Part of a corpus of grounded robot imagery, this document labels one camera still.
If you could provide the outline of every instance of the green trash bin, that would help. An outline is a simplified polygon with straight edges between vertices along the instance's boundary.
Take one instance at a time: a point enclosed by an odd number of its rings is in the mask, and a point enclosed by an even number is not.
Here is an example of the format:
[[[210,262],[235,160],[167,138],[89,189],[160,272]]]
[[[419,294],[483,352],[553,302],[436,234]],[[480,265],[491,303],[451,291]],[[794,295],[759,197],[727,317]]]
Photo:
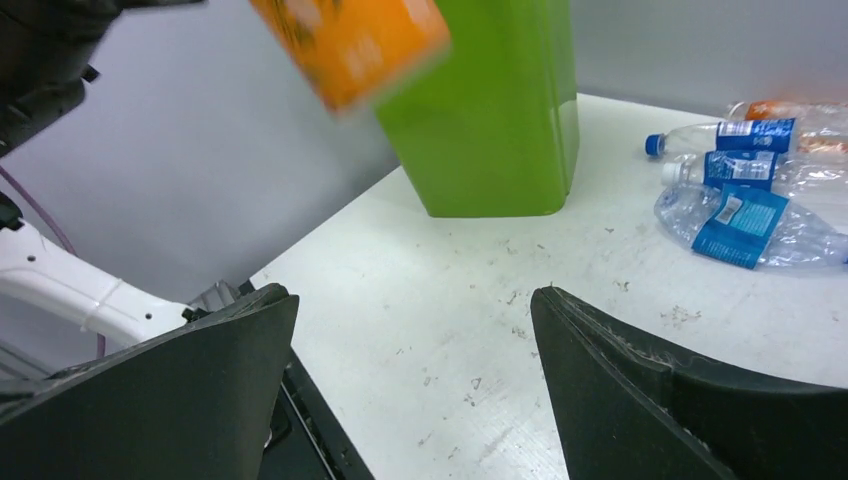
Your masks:
[[[568,0],[437,0],[444,63],[377,108],[434,217],[546,215],[577,161]]]

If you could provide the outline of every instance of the white table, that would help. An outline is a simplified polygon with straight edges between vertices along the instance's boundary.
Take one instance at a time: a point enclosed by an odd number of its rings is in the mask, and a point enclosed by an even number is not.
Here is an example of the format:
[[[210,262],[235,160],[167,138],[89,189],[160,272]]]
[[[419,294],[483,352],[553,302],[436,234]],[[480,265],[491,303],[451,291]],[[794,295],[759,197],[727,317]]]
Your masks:
[[[747,271],[659,229],[645,136],[711,119],[578,102],[560,213],[433,219],[398,169],[252,278],[302,296],[294,348],[378,479],[567,478],[529,316],[551,283],[719,360],[848,386],[848,275]]]

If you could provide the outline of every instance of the gray wall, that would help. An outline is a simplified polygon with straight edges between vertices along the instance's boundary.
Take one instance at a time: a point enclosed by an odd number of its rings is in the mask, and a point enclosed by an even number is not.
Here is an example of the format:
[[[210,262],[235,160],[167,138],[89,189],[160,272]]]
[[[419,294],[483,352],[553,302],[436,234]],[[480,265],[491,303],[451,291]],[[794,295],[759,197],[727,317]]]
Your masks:
[[[80,256],[157,295],[245,280],[396,165],[370,114],[324,113],[247,0],[128,15],[92,63],[86,102],[2,163]],[[3,340],[56,366],[94,352],[6,298]]]
[[[582,91],[700,113],[848,98],[840,0],[571,0]]]

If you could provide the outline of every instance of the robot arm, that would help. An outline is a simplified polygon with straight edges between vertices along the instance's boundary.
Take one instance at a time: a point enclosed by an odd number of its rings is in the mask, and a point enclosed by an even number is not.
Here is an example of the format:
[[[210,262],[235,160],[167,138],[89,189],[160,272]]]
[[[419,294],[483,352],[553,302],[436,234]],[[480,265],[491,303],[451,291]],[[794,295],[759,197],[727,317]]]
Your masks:
[[[0,292],[40,306],[124,346],[179,328],[196,313],[67,253],[24,222],[0,194]]]
[[[0,0],[0,158],[78,106],[88,65],[130,8],[203,0]],[[143,292],[60,249],[0,194],[0,292],[125,346],[205,314]]]

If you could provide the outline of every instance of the water bottle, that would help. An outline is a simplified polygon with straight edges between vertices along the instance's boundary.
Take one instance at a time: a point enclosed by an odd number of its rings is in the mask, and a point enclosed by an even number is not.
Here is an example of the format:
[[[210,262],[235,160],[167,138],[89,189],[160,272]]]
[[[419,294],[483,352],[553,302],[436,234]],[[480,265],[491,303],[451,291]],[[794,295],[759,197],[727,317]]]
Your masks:
[[[702,183],[760,188],[816,212],[839,231],[848,231],[848,156],[716,151],[684,154],[663,165],[662,184]]]
[[[645,152],[653,158],[710,150],[848,154],[848,117],[705,123],[649,135],[645,140]]]
[[[736,102],[727,109],[730,121],[768,120],[811,116],[848,116],[848,103],[801,103],[784,100]]]
[[[842,266],[848,258],[848,236],[756,188],[680,183],[660,195],[654,213],[684,247],[737,266],[812,269]]]

